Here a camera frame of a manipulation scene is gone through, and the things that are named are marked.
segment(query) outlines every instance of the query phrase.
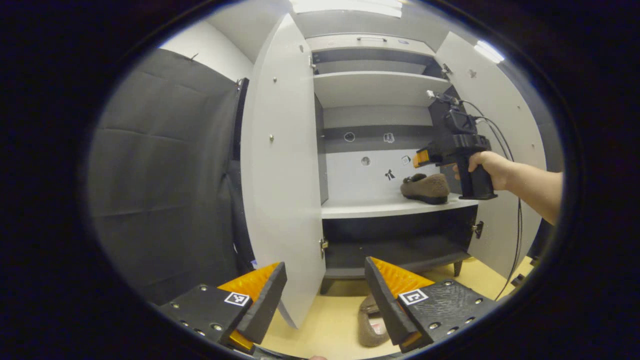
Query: yellow floor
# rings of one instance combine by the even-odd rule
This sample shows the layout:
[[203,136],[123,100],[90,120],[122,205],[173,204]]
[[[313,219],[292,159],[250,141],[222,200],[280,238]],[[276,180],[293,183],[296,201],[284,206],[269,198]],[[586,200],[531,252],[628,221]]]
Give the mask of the yellow floor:
[[[533,268],[526,257],[513,277],[527,275]],[[427,279],[441,281],[453,277],[453,265],[435,268],[421,274]],[[482,262],[470,258],[464,261],[458,282],[494,299],[504,286],[505,279]],[[513,290],[509,284],[501,297]],[[293,329],[279,312],[273,317],[262,347],[298,357],[324,356],[328,360],[367,359],[398,352],[391,341],[374,347],[358,343],[358,307],[369,293],[364,280],[336,281],[326,295],[317,295],[305,322]]]

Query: hand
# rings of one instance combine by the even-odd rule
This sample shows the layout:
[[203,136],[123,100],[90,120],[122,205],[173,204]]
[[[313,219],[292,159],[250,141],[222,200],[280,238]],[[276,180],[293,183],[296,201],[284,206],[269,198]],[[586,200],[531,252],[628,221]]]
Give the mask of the hand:
[[[509,161],[492,151],[477,152],[471,155],[468,171],[473,172],[478,165],[482,165],[491,176],[494,190],[507,190],[509,179],[517,167],[513,161]],[[453,171],[456,173],[455,178],[460,180],[457,165],[453,166]]]

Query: shoe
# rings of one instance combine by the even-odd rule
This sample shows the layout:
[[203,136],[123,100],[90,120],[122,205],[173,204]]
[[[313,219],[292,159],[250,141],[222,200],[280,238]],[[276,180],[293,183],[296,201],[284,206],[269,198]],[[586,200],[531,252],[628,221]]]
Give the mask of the shoe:
[[358,341],[365,347],[377,347],[389,340],[382,314],[373,295],[369,295],[358,310]]
[[415,174],[403,180],[400,192],[407,199],[420,200],[431,205],[444,204],[449,197],[449,184],[444,174]]

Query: open cabinet door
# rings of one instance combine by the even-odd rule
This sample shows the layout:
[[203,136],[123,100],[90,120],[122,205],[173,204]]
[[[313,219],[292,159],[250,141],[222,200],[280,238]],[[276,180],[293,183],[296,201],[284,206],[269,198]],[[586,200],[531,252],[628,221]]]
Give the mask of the open cabinet door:
[[[435,59],[451,69],[448,74],[460,98],[472,102],[504,133],[515,161],[547,169],[538,126],[520,92],[498,66],[458,35],[449,32]],[[465,104],[472,115],[480,115]],[[491,142],[493,152],[504,156],[498,140],[486,123],[478,133]],[[498,197],[479,201],[476,222],[484,222],[482,236],[471,239],[467,252],[504,277],[509,275],[516,250],[518,198],[496,192]],[[517,264],[526,256],[540,226],[541,217],[522,202],[522,248]]]
[[246,224],[258,266],[284,261],[279,310],[299,327],[324,276],[320,182],[310,47],[290,15],[253,67],[240,164]]

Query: black cable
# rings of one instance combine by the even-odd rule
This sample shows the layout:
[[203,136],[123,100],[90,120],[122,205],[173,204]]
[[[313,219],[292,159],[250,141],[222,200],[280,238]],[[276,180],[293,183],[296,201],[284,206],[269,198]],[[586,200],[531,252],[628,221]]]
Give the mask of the black cable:
[[[487,125],[489,126],[489,129],[491,129],[491,132],[495,136],[496,140],[498,140],[498,144],[500,144],[500,147],[502,148],[502,152],[504,153],[505,156],[507,156],[507,152],[504,150],[504,147],[502,146],[502,142],[500,141],[500,137],[502,137],[502,139],[504,140],[504,145],[507,147],[507,150],[509,152],[509,157],[511,158],[510,160],[511,161],[515,161],[514,158],[513,158],[513,153],[511,152],[511,147],[509,146],[509,143],[507,142],[507,138],[504,136],[504,134],[502,134],[502,131],[500,130],[500,127],[498,125],[496,125],[496,123],[494,123],[491,119],[486,118],[484,116],[484,114],[480,111],[480,109],[476,105],[474,105],[471,102],[468,102],[466,100],[461,100],[460,102],[465,102],[465,103],[473,106],[478,111],[480,116],[476,117],[476,119],[485,119],[487,121]],[[493,129],[494,127],[498,131],[498,133],[500,133],[500,137],[498,137],[498,135],[495,133],[495,130]],[[516,264],[518,263],[518,259],[520,258],[520,251],[522,249],[522,232],[523,232],[522,200],[520,198],[518,198],[518,214],[517,214],[516,224],[517,224],[517,229],[516,229],[516,251],[515,251],[516,254],[515,254],[515,257],[513,259],[513,264],[511,265],[511,271],[509,272],[509,276],[507,277],[507,281],[504,283],[504,286],[502,287],[502,290],[500,290],[500,293],[498,294],[498,296],[495,297],[496,301],[498,300],[500,295],[502,295],[504,290],[507,288],[507,285],[509,284],[509,281],[511,280],[511,277],[513,276],[513,273],[516,270]]]

